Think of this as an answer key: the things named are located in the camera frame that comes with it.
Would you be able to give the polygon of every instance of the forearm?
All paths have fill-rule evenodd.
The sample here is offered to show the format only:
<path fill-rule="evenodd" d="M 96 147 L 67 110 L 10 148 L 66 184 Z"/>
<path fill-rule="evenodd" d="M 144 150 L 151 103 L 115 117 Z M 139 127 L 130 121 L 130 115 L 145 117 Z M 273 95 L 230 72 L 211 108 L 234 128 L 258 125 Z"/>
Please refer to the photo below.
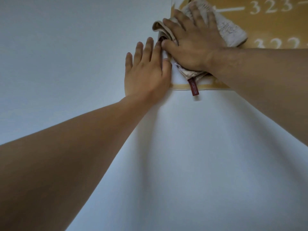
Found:
<path fill-rule="evenodd" d="M 211 73 L 308 145 L 308 50 L 226 49 Z"/>
<path fill-rule="evenodd" d="M 1 229 L 65 230 L 150 106 L 126 97 L 0 146 Z"/>

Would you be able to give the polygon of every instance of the beige cloth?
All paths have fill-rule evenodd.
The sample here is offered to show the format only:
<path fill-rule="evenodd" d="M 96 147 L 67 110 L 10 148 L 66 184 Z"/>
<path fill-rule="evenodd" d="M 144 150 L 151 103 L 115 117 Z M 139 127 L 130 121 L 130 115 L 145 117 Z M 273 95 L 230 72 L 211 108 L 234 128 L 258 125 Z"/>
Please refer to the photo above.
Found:
<path fill-rule="evenodd" d="M 202 18 L 204 19 L 205 23 L 208 23 L 207 18 L 207 11 L 213 11 L 216 21 L 217 27 L 221 37 L 225 40 L 228 47 L 237 47 L 240 44 L 244 43 L 247 40 L 247 34 L 244 30 L 242 30 L 238 25 L 233 23 L 231 20 L 226 19 L 223 15 L 216 12 L 211 5 L 206 0 L 195 0 L 194 1 L 196 6 L 198 7 Z M 189 9 L 189 6 L 186 5 L 181 10 L 186 16 L 188 16 L 193 21 L 192 13 Z M 171 21 L 179 24 L 175 17 L 170 18 Z M 172 31 L 164 25 L 161 21 L 156 21 L 152 26 L 153 31 L 159 32 L 158 40 L 161 40 L 162 37 L 172 40 L 178 45 L 178 41 L 176 40 L 175 36 L 172 34 Z M 178 67 L 179 71 L 183 76 L 188 80 L 192 77 L 195 77 L 195 80 L 198 81 L 207 72 L 204 71 L 193 71 L 183 68 L 181 65 L 175 63 Z"/>

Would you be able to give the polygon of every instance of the white wall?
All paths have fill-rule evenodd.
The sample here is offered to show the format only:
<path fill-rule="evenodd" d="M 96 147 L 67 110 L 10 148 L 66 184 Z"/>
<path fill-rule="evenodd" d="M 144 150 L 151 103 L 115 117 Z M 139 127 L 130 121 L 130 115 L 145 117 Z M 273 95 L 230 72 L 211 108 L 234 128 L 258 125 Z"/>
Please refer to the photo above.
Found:
<path fill-rule="evenodd" d="M 0 0 L 0 143 L 124 96 L 171 0 Z M 308 149 L 232 91 L 170 91 L 69 231 L 307 230 Z"/>

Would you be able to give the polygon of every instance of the finger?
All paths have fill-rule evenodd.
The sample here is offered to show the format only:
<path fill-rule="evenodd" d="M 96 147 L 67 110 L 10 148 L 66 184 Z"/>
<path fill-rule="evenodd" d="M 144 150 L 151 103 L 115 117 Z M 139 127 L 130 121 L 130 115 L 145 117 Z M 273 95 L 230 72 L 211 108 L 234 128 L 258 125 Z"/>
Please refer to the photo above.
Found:
<path fill-rule="evenodd" d="M 153 50 L 153 38 L 149 37 L 147 39 L 147 43 L 145 44 L 145 47 L 143 50 L 141 62 L 147 63 L 151 60 L 152 50 Z"/>
<path fill-rule="evenodd" d="M 142 50 L 143 50 L 143 44 L 142 42 L 138 42 L 136 46 L 135 55 L 134 55 L 133 66 L 137 66 L 140 63 L 141 58 L 142 58 Z"/>
<path fill-rule="evenodd" d="M 213 11 L 208 11 L 209 28 L 212 30 L 218 30 L 217 22 Z"/>
<path fill-rule="evenodd" d="M 195 21 L 195 25 L 198 28 L 205 28 L 206 23 L 204 22 L 204 19 L 202 18 L 200 11 L 198 10 L 198 7 L 196 6 L 196 4 L 194 2 L 191 2 L 189 5 L 190 11 L 192 12 L 192 17 Z"/>
<path fill-rule="evenodd" d="M 163 50 L 170 53 L 171 56 L 177 61 L 177 58 L 179 56 L 179 46 L 177 46 L 171 40 L 163 40 L 163 42 L 161 43 L 161 47 L 163 48 Z"/>
<path fill-rule="evenodd" d="M 185 31 L 177 23 L 166 18 L 163 19 L 163 23 L 172 31 L 176 39 L 180 40 L 183 38 Z"/>
<path fill-rule="evenodd" d="M 174 10 L 174 16 L 179 21 L 179 23 L 182 25 L 182 27 L 185 30 L 190 30 L 192 28 L 195 28 L 195 25 L 190 20 L 190 18 L 188 18 L 186 15 L 184 15 L 182 11 L 175 9 Z"/>
<path fill-rule="evenodd" d="M 171 70 L 172 70 L 171 62 L 167 58 L 165 58 L 163 60 L 162 77 L 163 79 L 166 79 L 168 81 L 168 86 L 171 82 Z"/>
<path fill-rule="evenodd" d="M 128 73 L 133 67 L 133 55 L 131 53 L 126 54 L 125 58 L 125 74 Z"/>
<path fill-rule="evenodd" d="M 157 41 L 153 49 L 151 62 L 161 64 L 161 42 Z"/>

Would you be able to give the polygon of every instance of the white line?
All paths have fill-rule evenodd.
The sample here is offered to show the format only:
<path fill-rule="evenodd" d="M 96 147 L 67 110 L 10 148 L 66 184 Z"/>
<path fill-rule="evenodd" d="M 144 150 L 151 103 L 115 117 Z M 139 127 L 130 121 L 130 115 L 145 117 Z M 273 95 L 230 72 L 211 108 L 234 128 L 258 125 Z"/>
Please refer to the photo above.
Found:
<path fill-rule="evenodd" d="M 228 11 L 239 11 L 239 10 L 244 10 L 245 7 L 234 7 L 234 8 L 226 8 L 226 9 L 216 9 L 217 12 L 228 12 Z"/>

